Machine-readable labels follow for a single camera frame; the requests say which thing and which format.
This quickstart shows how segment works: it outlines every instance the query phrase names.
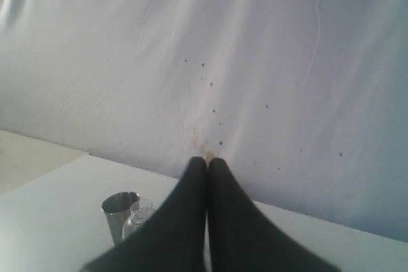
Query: wrinkled fabric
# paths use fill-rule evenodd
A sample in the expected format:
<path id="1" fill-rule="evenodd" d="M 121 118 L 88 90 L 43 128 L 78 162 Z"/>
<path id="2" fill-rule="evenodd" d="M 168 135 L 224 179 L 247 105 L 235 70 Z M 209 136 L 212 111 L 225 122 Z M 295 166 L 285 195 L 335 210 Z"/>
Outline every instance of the wrinkled fabric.
<path id="1" fill-rule="evenodd" d="M 0 0 L 0 129 L 408 241 L 408 0 Z"/>

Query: wall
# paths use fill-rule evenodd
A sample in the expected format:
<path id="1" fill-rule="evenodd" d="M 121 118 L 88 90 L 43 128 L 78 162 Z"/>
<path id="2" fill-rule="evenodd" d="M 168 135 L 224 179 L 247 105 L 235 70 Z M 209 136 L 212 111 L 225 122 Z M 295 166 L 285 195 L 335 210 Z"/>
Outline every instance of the wall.
<path id="1" fill-rule="evenodd" d="M 0 1 L 0 129 L 408 241 L 408 0 Z"/>

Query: white table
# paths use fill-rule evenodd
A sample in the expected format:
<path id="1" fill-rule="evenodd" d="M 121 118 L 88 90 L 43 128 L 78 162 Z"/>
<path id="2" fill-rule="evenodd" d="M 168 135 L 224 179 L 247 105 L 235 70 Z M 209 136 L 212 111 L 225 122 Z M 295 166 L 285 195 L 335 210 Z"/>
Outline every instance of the white table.
<path id="1" fill-rule="evenodd" d="M 177 180 L 83 156 L 0 196 L 0 271 L 72 272 L 112 246 L 99 207 L 135 190 L 159 206 Z M 343 271 L 406 271 L 408 244 L 257 203 L 301 244 Z"/>
<path id="2" fill-rule="evenodd" d="M 85 154 L 82 151 L 0 130 L 0 194 Z"/>

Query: stainless steel cup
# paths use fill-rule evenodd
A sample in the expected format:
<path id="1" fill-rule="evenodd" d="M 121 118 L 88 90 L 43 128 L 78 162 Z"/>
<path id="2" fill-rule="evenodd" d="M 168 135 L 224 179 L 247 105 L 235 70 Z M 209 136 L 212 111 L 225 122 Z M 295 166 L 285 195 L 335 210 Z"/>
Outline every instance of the stainless steel cup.
<path id="1" fill-rule="evenodd" d="M 103 201 L 101 209 L 108 221 L 114 245 L 122 241 L 122 228 L 130 216 L 130 206 L 139 200 L 140 196 L 135 192 L 120 192 Z"/>

